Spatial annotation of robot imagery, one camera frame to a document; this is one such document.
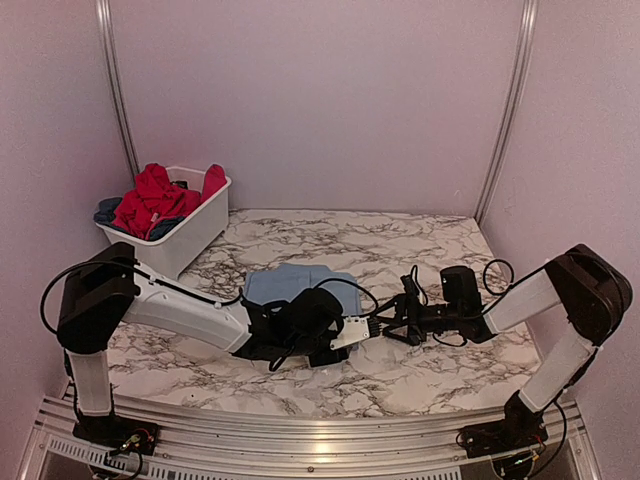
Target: white plastic bin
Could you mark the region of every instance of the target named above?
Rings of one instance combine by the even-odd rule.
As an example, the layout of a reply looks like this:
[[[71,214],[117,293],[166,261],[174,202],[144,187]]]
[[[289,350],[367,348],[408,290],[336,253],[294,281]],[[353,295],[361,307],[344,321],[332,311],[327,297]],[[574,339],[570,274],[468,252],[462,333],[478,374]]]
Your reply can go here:
[[[190,190],[202,192],[205,172],[184,167],[167,167],[169,179],[185,180]],[[229,185],[218,190],[160,240],[148,242],[106,225],[97,224],[113,243],[126,242],[136,248],[136,258],[158,273],[176,279],[229,224]]]

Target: red garment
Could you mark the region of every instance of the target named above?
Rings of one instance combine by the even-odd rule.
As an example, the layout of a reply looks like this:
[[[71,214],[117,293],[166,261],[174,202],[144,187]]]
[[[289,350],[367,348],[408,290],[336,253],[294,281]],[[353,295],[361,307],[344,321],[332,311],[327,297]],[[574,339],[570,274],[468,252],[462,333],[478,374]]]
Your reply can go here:
[[[186,217],[199,206],[200,193],[171,185],[167,170],[152,163],[136,176],[136,188],[116,208],[113,225],[146,240],[158,222]]]
[[[213,195],[227,184],[227,177],[224,169],[220,165],[211,165],[204,176],[202,186],[202,203],[213,197]]]

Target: table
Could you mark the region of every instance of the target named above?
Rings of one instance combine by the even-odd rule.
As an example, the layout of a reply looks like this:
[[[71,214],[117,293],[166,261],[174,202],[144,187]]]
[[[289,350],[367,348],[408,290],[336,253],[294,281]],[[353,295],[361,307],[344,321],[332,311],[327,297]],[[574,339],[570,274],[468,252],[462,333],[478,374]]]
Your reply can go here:
[[[244,210],[232,212],[226,232],[180,281],[232,298],[248,271],[282,263],[321,264],[351,273],[384,301],[402,291],[399,277],[416,264],[430,302],[437,302],[442,268],[462,264],[480,273],[492,258],[476,222],[465,217]],[[370,308],[362,298],[363,308]],[[491,297],[483,292],[483,298]],[[310,369],[306,359],[291,358],[276,373],[268,371],[267,362],[234,358],[198,340],[142,325],[118,327],[108,355],[110,378],[120,395],[229,412],[325,418],[499,406],[539,365],[525,325],[464,348],[432,338],[418,347],[373,338],[339,365]]]

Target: ventilation grille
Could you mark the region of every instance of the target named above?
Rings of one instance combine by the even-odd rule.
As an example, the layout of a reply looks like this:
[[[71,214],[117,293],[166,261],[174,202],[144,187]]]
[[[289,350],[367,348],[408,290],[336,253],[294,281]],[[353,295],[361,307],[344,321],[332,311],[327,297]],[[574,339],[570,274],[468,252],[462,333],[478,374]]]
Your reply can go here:
[[[123,472],[125,469],[127,471],[135,470],[138,465],[137,456],[131,456],[130,458],[124,456],[109,457],[107,449],[54,435],[50,437],[48,450],[63,457],[116,473]],[[160,465],[149,457],[145,457],[144,460],[146,468],[142,470],[142,474],[139,477],[141,480],[273,480],[273,477],[260,477],[259,475],[229,477],[224,474],[203,472],[202,470]],[[462,475],[458,467],[452,467],[414,473],[413,475],[402,477],[395,475],[380,476],[375,477],[375,480],[462,480]]]

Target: light blue cloth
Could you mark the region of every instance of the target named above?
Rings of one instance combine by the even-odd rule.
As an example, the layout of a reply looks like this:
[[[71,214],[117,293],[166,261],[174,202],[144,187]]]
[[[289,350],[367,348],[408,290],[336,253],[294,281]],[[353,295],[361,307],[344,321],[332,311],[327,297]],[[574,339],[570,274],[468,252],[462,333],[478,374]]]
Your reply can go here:
[[[357,283],[348,273],[333,272],[325,265],[291,265],[285,263],[275,270],[250,272],[244,296],[263,305],[275,300],[290,302],[305,288],[315,287],[326,278],[341,278]],[[361,315],[359,290],[346,283],[327,282],[322,288],[331,292],[342,304],[343,315]]]

